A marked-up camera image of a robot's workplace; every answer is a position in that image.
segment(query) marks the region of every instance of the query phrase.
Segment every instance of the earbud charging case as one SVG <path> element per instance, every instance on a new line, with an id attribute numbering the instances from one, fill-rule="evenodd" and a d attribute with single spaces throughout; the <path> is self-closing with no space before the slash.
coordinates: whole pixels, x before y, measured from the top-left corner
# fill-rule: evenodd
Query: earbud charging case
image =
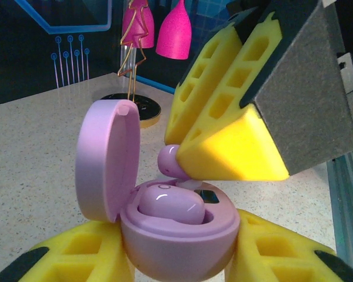
<path id="1" fill-rule="evenodd" d="M 125 250 L 132 264 L 160 281 L 203 281 L 229 263 L 239 229 L 239 214 L 217 187 L 219 203 L 206 203 L 203 224 L 189 225 L 138 211 L 144 186 L 176 185 L 152 180 L 137 187 L 140 125 L 136 104 L 99 100 L 85 116 L 76 156 L 76 192 L 82 214 L 114 223 L 120 218 Z"/>

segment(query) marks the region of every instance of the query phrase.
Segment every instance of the pink earbud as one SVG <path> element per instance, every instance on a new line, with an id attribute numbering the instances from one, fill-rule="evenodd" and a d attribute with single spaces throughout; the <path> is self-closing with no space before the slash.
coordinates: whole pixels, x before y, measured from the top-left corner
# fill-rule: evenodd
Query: pink earbud
<path id="1" fill-rule="evenodd" d="M 144 188 L 139 212 L 147 216 L 173 219 L 185 224 L 202 224 L 205 216 L 203 199 L 195 192 L 158 184 Z"/>
<path id="2" fill-rule="evenodd" d="M 191 179 L 179 166 L 175 155 L 179 149 L 179 145 L 168 145 L 161 149 L 158 154 L 158 169 L 166 176 L 174 177 L 182 180 Z"/>

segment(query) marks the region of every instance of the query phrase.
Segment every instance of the black round base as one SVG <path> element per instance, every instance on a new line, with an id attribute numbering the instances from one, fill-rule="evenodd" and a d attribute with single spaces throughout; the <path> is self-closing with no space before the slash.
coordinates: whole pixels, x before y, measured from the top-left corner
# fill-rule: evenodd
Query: black round base
<path id="1" fill-rule="evenodd" d="M 116 93 L 107 95 L 101 100 L 127 100 L 128 94 L 127 93 Z M 139 109 L 140 115 L 140 125 L 141 128 L 146 128 L 152 126 L 159 121 L 159 117 L 161 115 L 161 106 L 154 100 L 141 96 L 135 95 L 135 104 Z"/>

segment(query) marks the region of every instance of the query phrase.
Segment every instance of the pink earbud case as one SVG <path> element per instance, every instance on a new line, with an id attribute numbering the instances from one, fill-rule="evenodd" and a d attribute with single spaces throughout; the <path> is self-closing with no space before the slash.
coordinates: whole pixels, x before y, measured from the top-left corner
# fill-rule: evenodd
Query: pink earbud case
<path id="1" fill-rule="evenodd" d="M 76 157 L 76 192 L 83 215 L 120 219 L 132 264 L 160 281 L 203 281 L 230 261 L 239 214 L 219 188 L 195 182 L 175 160 L 178 146 L 158 156 L 160 171 L 174 180 L 135 187 L 140 153 L 136 104 L 99 100 L 85 116 Z"/>

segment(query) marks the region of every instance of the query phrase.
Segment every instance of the gold wire decoration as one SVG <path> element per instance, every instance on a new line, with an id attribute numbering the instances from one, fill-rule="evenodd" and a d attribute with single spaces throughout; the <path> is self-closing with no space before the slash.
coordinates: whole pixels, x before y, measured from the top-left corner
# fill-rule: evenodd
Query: gold wire decoration
<path id="1" fill-rule="evenodd" d="M 128 4 L 128 9 L 131 9 L 131 10 L 135 10 L 134 12 L 134 15 L 132 16 L 132 19 L 128 25 L 128 28 L 127 30 L 125 31 L 123 37 L 120 39 L 120 45 L 127 45 L 127 44 L 130 44 L 129 46 L 129 51 L 126 55 L 126 57 L 124 58 L 124 61 L 121 65 L 121 67 L 119 68 L 119 71 L 118 71 L 118 76 L 124 76 L 126 75 L 128 72 L 129 72 L 129 82 L 128 82 L 128 94 L 127 94 L 127 99 L 129 100 L 129 97 L 131 95 L 131 83 L 132 83 L 132 73 L 134 72 L 134 85 L 133 85 L 133 93 L 132 93 L 132 101 L 135 102 L 135 92 L 136 92 L 136 73 L 137 73 L 137 67 L 139 65 L 141 65 L 143 62 L 146 61 L 146 56 L 144 54 L 144 50 L 142 49 L 142 44 L 141 44 L 141 39 L 142 38 L 145 38 L 149 35 L 149 31 L 148 31 L 148 27 L 146 26 L 146 23 L 145 23 L 145 18 L 144 18 L 144 9 L 148 8 L 149 7 L 149 3 L 148 3 L 148 0 L 145 0 L 145 5 L 144 6 L 141 6 L 141 10 L 140 10 L 140 13 L 141 13 L 141 21 L 142 21 L 142 24 L 143 24 L 143 27 L 144 27 L 144 33 L 141 34 L 138 38 L 139 40 L 139 48 L 140 48 L 140 52 L 141 52 L 141 55 L 143 56 L 143 59 L 141 61 L 139 61 L 138 63 L 135 64 L 135 71 L 132 69 L 132 68 L 129 68 L 127 69 L 126 71 L 123 72 L 123 68 L 124 68 L 124 65 L 126 64 L 128 58 L 129 58 L 129 55 L 132 53 L 132 52 L 136 52 L 134 51 L 134 42 L 133 40 L 130 40 L 128 42 L 123 42 L 124 39 L 126 38 L 129 30 L 131 29 L 134 21 L 135 21 L 135 18 L 136 18 L 136 14 L 137 14 L 137 9 L 132 7 L 132 3 L 133 3 L 134 0 L 130 0 L 129 4 Z"/>

